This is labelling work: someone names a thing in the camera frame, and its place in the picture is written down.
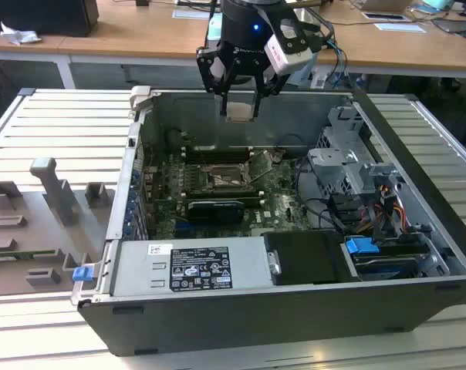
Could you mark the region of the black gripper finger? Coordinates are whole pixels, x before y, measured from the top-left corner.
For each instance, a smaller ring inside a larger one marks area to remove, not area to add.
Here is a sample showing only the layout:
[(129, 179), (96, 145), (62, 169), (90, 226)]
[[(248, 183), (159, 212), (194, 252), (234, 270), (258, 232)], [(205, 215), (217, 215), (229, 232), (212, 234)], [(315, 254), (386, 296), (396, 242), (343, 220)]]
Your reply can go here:
[(228, 92), (234, 80), (232, 49), (225, 45), (216, 49), (201, 46), (196, 50), (196, 60), (205, 90), (221, 97), (220, 115), (225, 116)]
[(264, 72), (261, 69), (253, 69), (253, 77), (255, 79), (255, 97), (253, 117), (257, 118), (261, 100), (268, 96), (277, 96), (288, 81), (290, 74), (279, 76), (274, 74), (267, 82), (264, 80)]

